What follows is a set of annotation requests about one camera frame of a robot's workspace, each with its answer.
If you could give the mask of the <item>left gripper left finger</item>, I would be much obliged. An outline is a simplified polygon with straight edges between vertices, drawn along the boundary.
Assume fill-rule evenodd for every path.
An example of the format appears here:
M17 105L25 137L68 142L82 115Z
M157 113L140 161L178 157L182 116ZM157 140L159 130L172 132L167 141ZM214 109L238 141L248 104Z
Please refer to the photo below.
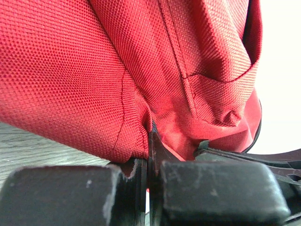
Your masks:
M24 167L0 192L3 226L142 226L147 162Z

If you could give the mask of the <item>red backpack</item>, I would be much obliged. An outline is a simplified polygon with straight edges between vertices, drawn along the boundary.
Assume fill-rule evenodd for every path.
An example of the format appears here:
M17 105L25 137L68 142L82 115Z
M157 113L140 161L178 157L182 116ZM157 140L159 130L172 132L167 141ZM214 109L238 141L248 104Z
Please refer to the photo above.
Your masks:
M3 0L0 120L116 162L149 134L244 153L262 107L259 0Z

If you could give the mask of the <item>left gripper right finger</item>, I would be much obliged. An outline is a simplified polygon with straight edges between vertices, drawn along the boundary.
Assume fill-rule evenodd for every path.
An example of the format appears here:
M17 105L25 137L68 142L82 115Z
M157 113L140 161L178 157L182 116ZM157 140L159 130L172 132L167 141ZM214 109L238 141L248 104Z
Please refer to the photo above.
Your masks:
M149 134L152 226L298 226L301 152L231 153L199 144L192 161Z

